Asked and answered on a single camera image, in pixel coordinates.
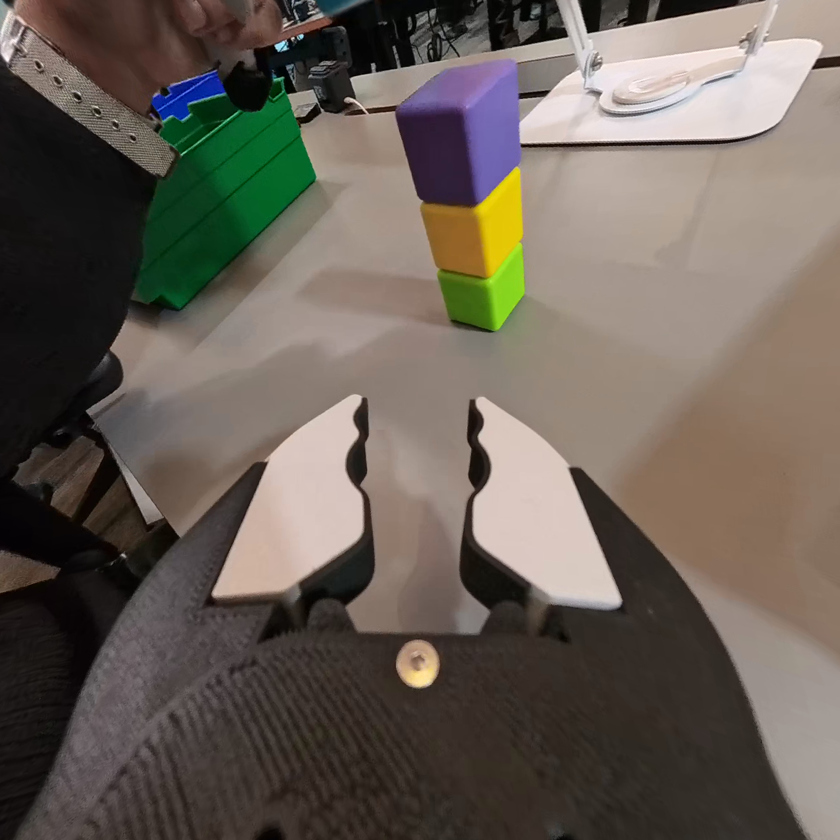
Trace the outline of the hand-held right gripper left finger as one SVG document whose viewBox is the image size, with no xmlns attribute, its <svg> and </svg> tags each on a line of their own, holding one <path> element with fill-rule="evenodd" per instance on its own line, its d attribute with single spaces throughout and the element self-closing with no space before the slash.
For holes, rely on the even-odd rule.
<svg viewBox="0 0 840 840">
<path fill-rule="evenodd" d="M 259 480 L 211 591 L 220 606 L 277 603 L 295 623 L 321 599 L 352 603 L 375 572 L 369 403 L 349 395 L 284 440 Z"/>
</svg>

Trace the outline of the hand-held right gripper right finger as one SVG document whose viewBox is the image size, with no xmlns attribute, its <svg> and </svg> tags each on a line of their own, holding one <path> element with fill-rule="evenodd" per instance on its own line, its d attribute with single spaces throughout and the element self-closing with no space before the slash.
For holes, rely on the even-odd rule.
<svg viewBox="0 0 840 840">
<path fill-rule="evenodd" d="M 469 402 L 471 487 L 460 580 L 489 612 L 520 607 L 542 631 L 564 609 L 620 616 L 623 596 L 569 462 L 490 399 Z"/>
</svg>

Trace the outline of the green plastic bin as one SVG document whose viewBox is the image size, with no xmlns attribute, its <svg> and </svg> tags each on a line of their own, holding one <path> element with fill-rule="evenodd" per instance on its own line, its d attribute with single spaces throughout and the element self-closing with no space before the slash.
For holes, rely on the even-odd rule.
<svg viewBox="0 0 840 840">
<path fill-rule="evenodd" d="M 156 189 L 133 300 L 182 310 L 310 185 L 316 173 L 282 79 L 265 106 L 237 110 L 225 93 L 163 121 L 180 154 Z"/>
</svg>

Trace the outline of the purple cube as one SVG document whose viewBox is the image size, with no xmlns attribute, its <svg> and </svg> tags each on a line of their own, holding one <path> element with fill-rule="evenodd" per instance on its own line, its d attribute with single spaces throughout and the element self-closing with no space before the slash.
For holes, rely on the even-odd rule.
<svg viewBox="0 0 840 840">
<path fill-rule="evenodd" d="M 521 162 L 511 59 L 441 71 L 395 110 L 417 197 L 472 207 Z"/>
</svg>

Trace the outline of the lime green cube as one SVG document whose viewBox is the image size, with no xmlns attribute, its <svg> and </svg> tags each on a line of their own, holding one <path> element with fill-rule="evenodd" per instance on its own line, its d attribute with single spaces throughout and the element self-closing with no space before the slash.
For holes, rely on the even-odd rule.
<svg viewBox="0 0 840 840">
<path fill-rule="evenodd" d="M 439 269 L 437 281 L 450 321 L 498 331 L 525 294 L 522 244 L 487 278 Z"/>
</svg>

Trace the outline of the yellow cube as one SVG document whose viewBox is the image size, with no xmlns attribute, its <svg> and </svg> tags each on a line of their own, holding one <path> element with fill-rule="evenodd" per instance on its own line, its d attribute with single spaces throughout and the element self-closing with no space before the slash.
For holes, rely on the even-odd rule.
<svg viewBox="0 0 840 840">
<path fill-rule="evenodd" d="M 477 205 L 424 202 L 421 215 L 438 269 L 489 278 L 522 241 L 520 169 L 513 168 Z"/>
</svg>

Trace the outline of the person's left forearm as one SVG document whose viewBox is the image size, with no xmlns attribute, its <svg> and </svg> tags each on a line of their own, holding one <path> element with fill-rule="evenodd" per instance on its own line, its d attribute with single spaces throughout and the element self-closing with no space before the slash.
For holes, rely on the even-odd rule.
<svg viewBox="0 0 840 840">
<path fill-rule="evenodd" d="M 1 470 L 18 465 L 116 340 L 151 174 L 2 64 Z"/>
</svg>

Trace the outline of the grey desk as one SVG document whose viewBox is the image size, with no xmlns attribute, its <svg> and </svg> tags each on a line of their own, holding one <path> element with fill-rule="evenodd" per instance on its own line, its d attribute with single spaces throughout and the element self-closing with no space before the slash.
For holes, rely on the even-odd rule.
<svg viewBox="0 0 840 840">
<path fill-rule="evenodd" d="M 183 311 L 134 308 L 101 415 L 178 532 L 352 393 L 374 632 L 474 633 L 469 400 L 543 436 L 684 575 L 812 838 L 838 838 L 838 68 L 742 143 L 526 149 L 526 297 L 451 323 L 394 113 L 302 128 L 318 180 Z"/>
</svg>

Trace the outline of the blue plastic bin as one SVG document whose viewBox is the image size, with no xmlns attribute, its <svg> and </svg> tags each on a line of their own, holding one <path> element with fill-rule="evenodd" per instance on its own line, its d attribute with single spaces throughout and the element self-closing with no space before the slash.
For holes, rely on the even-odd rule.
<svg viewBox="0 0 840 840">
<path fill-rule="evenodd" d="M 176 82 L 162 90 L 163 92 L 158 92 L 152 100 L 152 107 L 161 121 L 170 117 L 184 120 L 189 115 L 191 104 L 225 94 L 224 85 L 216 70 Z"/>
</svg>

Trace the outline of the black charger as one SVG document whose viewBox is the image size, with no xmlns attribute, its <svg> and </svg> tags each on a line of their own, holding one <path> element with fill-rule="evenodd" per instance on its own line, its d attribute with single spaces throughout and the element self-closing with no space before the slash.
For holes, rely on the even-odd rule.
<svg viewBox="0 0 840 840">
<path fill-rule="evenodd" d="M 310 69 L 308 80 L 324 112 L 341 113 L 355 99 L 349 67 L 341 60 L 319 62 Z"/>
</svg>

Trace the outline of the black swivel chair base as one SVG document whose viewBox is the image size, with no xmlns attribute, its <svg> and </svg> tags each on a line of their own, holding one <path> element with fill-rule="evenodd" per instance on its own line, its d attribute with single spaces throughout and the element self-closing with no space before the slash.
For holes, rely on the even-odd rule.
<svg viewBox="0 0 840 840">
<path fill-rule="evenodd" d="M 91 416 L 91 409 L 113 394 L 122 382 L 122 364 L 119 358 L 109 351 L 89 374 L 84 385 L 70 399 L 64 410 L 40 435 L 32 439 L 26 456 L 22 456 L 17 462 L 17 467 L 20 467 L 38 447 L 66 450 L 78 439 L 86 438 L 91 441 L 101 451 L 101 460 L 73 513 L 67 516 L 51 507 L 55 493 L 53 487 L 45 482 L 37 482 L 18 488 L 23 495 L 20 500 L 4 503 L 3 525 L 28 524 L 32 518 L 40 518 L 47 511 L 50 517 L 56 515 L 62 520 L 71 522 L 74 527 L 84 527 L 85 521 L 107 495 L 119 476 L 119 467 L 115 458 L 109 453 L 109 445 L 102 431 Z"/>
</svg>

